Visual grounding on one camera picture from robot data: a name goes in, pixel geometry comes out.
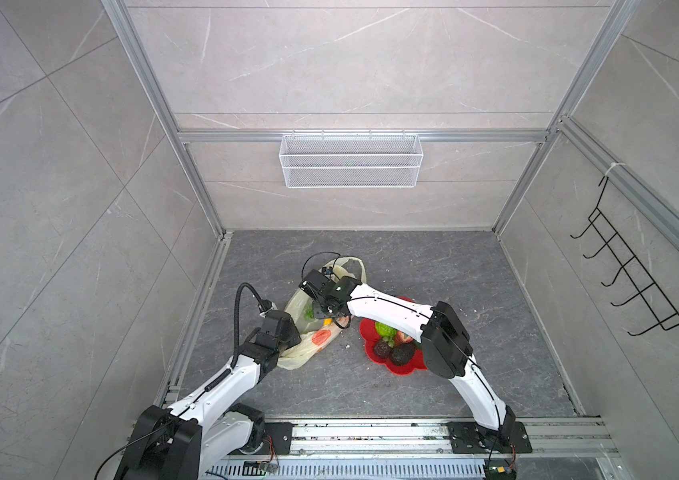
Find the cream plastic bag fruit print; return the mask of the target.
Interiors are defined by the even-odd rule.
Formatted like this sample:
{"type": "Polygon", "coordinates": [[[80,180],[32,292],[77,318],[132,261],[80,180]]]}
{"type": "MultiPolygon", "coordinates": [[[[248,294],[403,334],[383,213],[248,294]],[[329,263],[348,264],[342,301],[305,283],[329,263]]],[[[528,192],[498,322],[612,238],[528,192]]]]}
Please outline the cream plastic bag fruit print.
{"type": "MultiPolygon", "coordinates": [[[[337,260],[324,264],[321,272],[333,281],[345,276],[363,281],[367,280],[365,264],[358,257],[339,257],[337,260]]],[[[315,308],[313,308],[313,320],[306,319],[303,310],[307,305],[313,306],[313,300],[300,288],[295,291],[295,294],[286,304],[285,311],[294,320],[300,333],[301,342],[281,354],[277,363],[277,366],[281,369],[295,370],[301,368],[317,352],[321,352],[326,346],[329,346],[343,331],[343,327],[349,327],[351,318],[339,318],[338,324],[336,324],[331,318],[325,318],[324,314],[318,313],[315,308]]]]}

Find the green custard apple fake fruit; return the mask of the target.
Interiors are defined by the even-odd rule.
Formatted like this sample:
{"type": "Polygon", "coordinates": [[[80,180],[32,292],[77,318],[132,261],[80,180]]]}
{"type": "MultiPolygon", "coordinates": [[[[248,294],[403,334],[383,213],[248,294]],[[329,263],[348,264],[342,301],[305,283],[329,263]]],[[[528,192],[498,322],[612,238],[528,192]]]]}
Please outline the green custard apple fake fruit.
{"type": "Polygon", "coordinates": [[[397,330],[395,328],[381,322],[375,322],[375,331],[386,342],[395,341],[395,337],[397,337],[397,330]]]}

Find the dark brown round fake fruit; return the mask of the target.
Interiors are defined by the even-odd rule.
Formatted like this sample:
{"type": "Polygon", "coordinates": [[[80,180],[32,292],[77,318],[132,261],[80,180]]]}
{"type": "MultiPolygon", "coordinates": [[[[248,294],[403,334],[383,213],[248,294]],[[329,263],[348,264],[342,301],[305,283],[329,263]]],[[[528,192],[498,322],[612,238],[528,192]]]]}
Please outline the dark brown round fake fruit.
{"type": "Polygon", "coordinates": [[[395,344],[389,344],[385,338],[381,338],[375,343],[375,346],[373,346],[373,354],[380,360],[385,360],[391,356],[393,348],[395,348],[395,344]]]}

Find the red strawberry fake fruit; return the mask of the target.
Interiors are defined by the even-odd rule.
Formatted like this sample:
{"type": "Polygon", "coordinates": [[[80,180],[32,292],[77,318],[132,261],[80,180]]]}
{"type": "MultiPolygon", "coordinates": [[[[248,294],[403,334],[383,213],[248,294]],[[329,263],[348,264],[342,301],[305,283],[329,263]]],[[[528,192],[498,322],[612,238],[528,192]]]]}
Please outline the red strawberry fake fruit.
{"type": "Polygon", "coordinates": [[[393,346],[411,344],[413,341],[415,340],[411,336],[400,331],[397,331],[397,333],[393,335],[393,346]]]}

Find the dark avocado fake fruit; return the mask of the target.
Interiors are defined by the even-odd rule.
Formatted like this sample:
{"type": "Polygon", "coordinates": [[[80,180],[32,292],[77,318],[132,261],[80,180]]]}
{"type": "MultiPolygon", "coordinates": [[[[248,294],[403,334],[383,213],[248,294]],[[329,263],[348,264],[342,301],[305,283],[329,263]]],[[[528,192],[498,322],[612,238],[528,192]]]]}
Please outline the dark avocado fake fruit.
{"type": "Polygon", "coordinates": [[[395,346],[389,356],[389,361],[393,366],[403,367],[411,363],[415,354],[417,354],[417,346],[414,343],[395,346]]]}

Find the red flower-shaped plastic bowl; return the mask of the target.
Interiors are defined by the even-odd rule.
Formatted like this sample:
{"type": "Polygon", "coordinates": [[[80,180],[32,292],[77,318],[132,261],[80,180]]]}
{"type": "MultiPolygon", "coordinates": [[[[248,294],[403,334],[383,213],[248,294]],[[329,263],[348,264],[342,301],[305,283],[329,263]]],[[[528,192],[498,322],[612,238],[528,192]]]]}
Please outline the red flower-shaped plastic bowl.
{"type": "Polygon", "coordinates": [[[373,363],[397,376],[427,370],[421,346],[411,336],[367,318],[361,319],[359,330],[365,340],[365,354],[373,363]]]}

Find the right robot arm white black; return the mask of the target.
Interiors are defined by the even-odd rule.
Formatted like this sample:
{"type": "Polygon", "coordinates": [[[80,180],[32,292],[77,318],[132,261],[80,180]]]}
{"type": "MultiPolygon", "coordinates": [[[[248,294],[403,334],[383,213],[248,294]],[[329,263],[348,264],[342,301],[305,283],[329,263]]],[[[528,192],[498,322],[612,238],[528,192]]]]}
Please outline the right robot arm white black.
{"type": "Polygon", "coordinates": [[[413,338],[421,346],[425,367],[449,380],[461,394],[487,446],[511,446],[515,414],[485,379],[469,334],[449,304],[413,303],[349,276],[332,281],[317,270],[309,271],[299,288],[331,317],[377,321],[413,338]]]}

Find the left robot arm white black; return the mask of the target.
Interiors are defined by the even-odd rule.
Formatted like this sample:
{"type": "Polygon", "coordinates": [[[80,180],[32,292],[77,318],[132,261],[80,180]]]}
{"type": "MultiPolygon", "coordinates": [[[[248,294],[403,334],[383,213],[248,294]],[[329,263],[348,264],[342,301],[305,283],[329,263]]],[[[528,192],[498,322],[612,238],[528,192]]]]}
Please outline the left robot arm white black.
{"type": "Polygon", "coordinates": [[[137,418],[116,479],[197,479],[227,454],[261,448],[262,412],[239,398],[265,378],[285,350],[301,342],[291,316],[271,309],[261,328],[197,390],[167,408],[151,405],[137,418]]]}

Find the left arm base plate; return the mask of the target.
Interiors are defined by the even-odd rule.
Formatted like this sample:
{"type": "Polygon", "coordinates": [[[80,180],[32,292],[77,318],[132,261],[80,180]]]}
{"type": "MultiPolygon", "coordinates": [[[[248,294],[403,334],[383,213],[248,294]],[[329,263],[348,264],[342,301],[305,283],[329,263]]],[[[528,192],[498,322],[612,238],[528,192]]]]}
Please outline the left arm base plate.
{"type": "Polygon", "coordinates": [[[255,424],[249,440],[239,449],[246,455],[288,455],[291,450],[294,424],[290,422],[264,422],[255,424]]]}

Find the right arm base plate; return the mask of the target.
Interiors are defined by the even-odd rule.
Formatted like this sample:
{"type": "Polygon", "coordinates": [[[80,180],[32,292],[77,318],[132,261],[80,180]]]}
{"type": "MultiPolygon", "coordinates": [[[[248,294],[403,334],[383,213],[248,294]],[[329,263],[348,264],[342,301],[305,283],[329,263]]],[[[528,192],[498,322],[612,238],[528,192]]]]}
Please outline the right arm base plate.
{"type": "Polygon", "coordinates": [[[454,454],[527,454],[533,452],[525,424],[509,422],[499,431],[489,430],[475,422],[447,422],[447,439],[454,454]]]}

